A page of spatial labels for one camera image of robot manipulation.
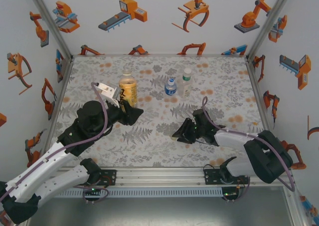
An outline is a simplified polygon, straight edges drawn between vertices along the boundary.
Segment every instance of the floral tablecloth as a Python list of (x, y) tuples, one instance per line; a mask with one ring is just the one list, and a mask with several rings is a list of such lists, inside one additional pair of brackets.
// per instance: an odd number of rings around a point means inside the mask
[[(177, 80), (184, 68), (191, 68), (191, 95), (167, 97), (164, 84)], [(171, 135), (186, 117), (201, 107), (208, 96), (209, 115), (217, 124), (244, 132), (260, 132), (262, 122), (249, 80), (245, 59), (239, 57), (187, 56), (99, 56), (76, 57), (60, 108), (51, 144), (75, 118), (76, 111), (96, 100), (90, 83), (118, 84), (124, 68), (138, 80), (138, 107), (144, 113), (133, 126), (116, 123), (112, 132), (98, 140), (79, 159), (92, 158), (101, 167), (200, 167), (239, 156), (228, 147), (177, 142)]]

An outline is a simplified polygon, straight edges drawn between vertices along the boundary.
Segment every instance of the white wall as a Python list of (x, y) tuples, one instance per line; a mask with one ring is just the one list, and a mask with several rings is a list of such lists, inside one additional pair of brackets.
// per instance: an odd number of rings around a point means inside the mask
[[(35, 32), (35, 24), (30, 20), (29, 12), (38, 13), (32, 0), (0, 0), (1, 31), (0, 31), (0, 113), (7, 117), (7, 122), (0, 127), (0, 181), (8, 181), (26, 169), (27, 155), (24, 141), (36, 136), (47, 128), (51, 121), (41, 99), (41, 89), (46, 77), (56, 94), (59, 96), (62, 82), (57, 83), (56, 49), (58, 45), (50, 33), (49, 45), (40, 47), (40, 39)], [(44, 30), (48, 27), (39, 20)], [(32, 73), (25, 77), (32, 87), (19, 95), (24, 89), (17, 77), (8, 73), (7, 53), (23, 55), (29, 62)], [(52, 94), (47, 90), (46, 97), (53, 101)], [(33, 149), (39, 150), (46, 141), (48, 130), (42, 135), (41, 142)]]
[[(58, 0), (44, 1), (48, 9), (53, 10)], [(148, 21), (127, 21), (110, 32), (99, 29), (98, 25), (120, 12), (119, 0), (60, 1), (68, 4), (78, 15), (81, 25), (74, 32), (61, 32), (73, 54), (79, 54), (84, 44), (107, 54), (128, 54), (138, 44), (151, 54), (176, 54), (187, 44), (203, 42), (207, 43), (204, 53), (221, 54), (243, 44), (250, 47), (261, 29), (241, 33), (234, 28), (245, 13), (254, 9), (255, 0), (203, 0), (209, 5), (210, 16), (203, 27), (189, 22), (189, 33), (171, 23), (182, 25), (185, 13), (177, 8), (190, 0), (135, 0), (148, 12)], [(265, 0), (270, 7), (275, 1)], [(262, 25), (266, 18), (266, 13), (261, 10), (257, 23)], [(189, 50), (189, 53), (196, 52), (197, 49)]]
[[(319, 18), (318, 0), (288, 0), (280, 16), (288, 16), (284, 34), (277, 43), (264, 41), (257, 56), (266, 56), (264, 79), (259, 83), (262, 93), (269, 90), (280, 98), (278, 116), (274, 132), (281, 140), (295, 144), (301, 151), (307, 165), (305, 170), (294, 170), (298, 189), (315, 207), (319, 207), (318, 169), (319, 141), (318, 133), (307, 140), (307, 115), (310, 116), (310, 128), (319, 126)], [(299, 62), (307, 54), (312, 62), (308, 73), (308, 85), (298, 89), (298, 79), (293, 73), (280, 66), (279, 56)], [(257, 78), (260, 67), (256, 70)]]

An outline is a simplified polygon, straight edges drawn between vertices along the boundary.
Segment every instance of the bottle label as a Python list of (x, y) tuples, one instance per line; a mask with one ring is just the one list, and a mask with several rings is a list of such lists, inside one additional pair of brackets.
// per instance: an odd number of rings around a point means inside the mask
[(184, 96), (184, 97), (189, 96), (190, 93), (191, 93), (191, 90), (192, 90), (192, 85), (191, 85), (191, 84), (184, 86), (183, 96)]
[(165, 93), (167, 95), (174, 95), (176, 93), (176, 89), (175, 90), (168, 90), (168, 89), (165, 88)]
[(132, 107), (136, 107), (137, 100), (137, 87), (136, 83), (133, 84), (120, 84), (121, 93), (120, 100), (127, 100)]
[(183, 76), (183, 80), (189, 81), (189, 80), (190, 80), (190, 77), (185, 77), (185, 76)]

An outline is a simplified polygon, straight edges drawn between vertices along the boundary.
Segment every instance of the leaf pattern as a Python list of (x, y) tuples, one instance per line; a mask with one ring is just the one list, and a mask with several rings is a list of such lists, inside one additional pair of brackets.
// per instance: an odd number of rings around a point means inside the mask
[[(185, 99), (178, 94), (166, 97), (165, 83), (169, 77), (179, 79), (186, 66), (193, 71), (191, 94)], [(244, 152), (228, 147), (198, 142), (188, 145), (171, 137), (186, 117), (193, 119), (192, 113), (201, 107), (204, 95), (208, 97), (208, 114), (217, 124), (243, 132), (263, 130), (258, 107), (252, 100), (249, 76), (239, 75), (239, 71), (247, 70), (244, 58), (103, 55), (74, 58), (66, 100), (62, 102), (51, 144), (72, 125), (76, 111), (85, 102), (97, 100), (90, 83), (117, 85), (124, 68), (130, 69), (138, 81), (138, 107), (144, 113), (133, 126), (116, 123), (108, 136), (96, 141), (67, 166), (93, 158), (100, 167), (201, 167), (218, 158), (243, 155)], [(238, 114), (243, 116), (243, 122), (228, 121)]]

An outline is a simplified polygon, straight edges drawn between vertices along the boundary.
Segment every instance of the plastic bottle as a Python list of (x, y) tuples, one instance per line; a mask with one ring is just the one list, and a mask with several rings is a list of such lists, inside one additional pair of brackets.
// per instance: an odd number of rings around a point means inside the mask
[(185, 68), (183, 77), (178, 84), (178, 94), (181, 98), (187, 97), (190, 95), (192, 90), (193, 79), (191, 77), (191, 69)]
[(132, 77), (130, 70), (123, 70), (123, 76), (119, 81), (119, 87), (121, 88), (120, 99), (127, 100), (132, 107), (137, 107), (137, 81)]
[(177, 89), (175, 80), (173, 78), (170, 78), (168, 82), (165, 84), (164, 89), (165, 89), (166, 95), (174, 95)]

